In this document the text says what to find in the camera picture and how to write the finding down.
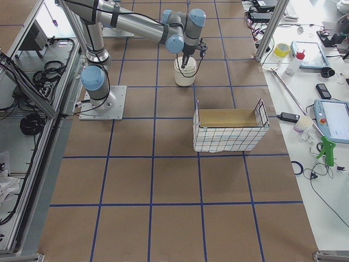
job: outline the keyboard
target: keyboard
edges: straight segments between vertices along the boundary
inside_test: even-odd
[[[291,0],[287,4],[287,7],[284,11],[283,18],[285,21],[294,21],[294,22],[297,22],[299,19],[298,14],[296,13],[296,11],[293,8]]]

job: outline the blue joint cap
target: blue joint cap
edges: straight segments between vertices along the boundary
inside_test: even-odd
[[[203,27],[205,25],[206,14],[201,9],[192,9],[189,17],[197,26]]]
[[[183,50],[184,39],[181,35],[173,35],[166,41],[166,49],[171,53],[179,53]]]
[[[81,82],[89,91],[96,91],[101,88],[105,81],[105,73],[95,65],[89,65],[81,72]]]
[[[163,11],[163,20],[161,21],[162,23],[167,23],[171,12],[172,10],[169,10],[169,9],[166,9],[165,11]]]

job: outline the black phone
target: black phone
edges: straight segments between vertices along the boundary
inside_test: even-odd
[[[327,87],[325,84],[317,84],[316,89],[318,93],[320,94],[320,97],[322,99],[331,99],[331,94],[328,92]]]

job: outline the tablet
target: tablet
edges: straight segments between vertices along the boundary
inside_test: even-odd
[[[300,68],[303,69],[322,69],[329,67],[326,55],[322,51],[318,43],[293,41],[291,44],[292,53],[295,56],[298,51],[305,50],[305,58]]]
[[[349,102],[317,99],[314,111],[319,129],[330,141],[349,144]]]

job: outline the white bottle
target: white bottle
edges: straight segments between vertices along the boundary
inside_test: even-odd
[[[297,52],[296,57],[288,65],[288,67],[286,68],[285,73],[287,75],[294,75],[295,72],[300,67],[300,64],[302,63],[304,57],[305,57],[304,51],[303,52]]]

